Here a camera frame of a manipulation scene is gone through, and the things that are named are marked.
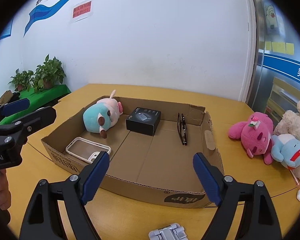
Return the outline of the left hand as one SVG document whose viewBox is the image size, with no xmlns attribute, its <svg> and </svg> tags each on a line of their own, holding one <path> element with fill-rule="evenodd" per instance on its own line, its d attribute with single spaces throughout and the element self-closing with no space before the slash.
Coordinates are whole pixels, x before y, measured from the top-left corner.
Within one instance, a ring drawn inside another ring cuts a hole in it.
<svg viewBox="0 0 300 240">
<path fill-rule="evenodd" d="M 2 169 L 0 170 L 0 219 L 4 225 L 8 225 L 11 220 L 11 216 L 8 211 L 11 206 L 11 200 L 6 169 Z"/>
</svg>

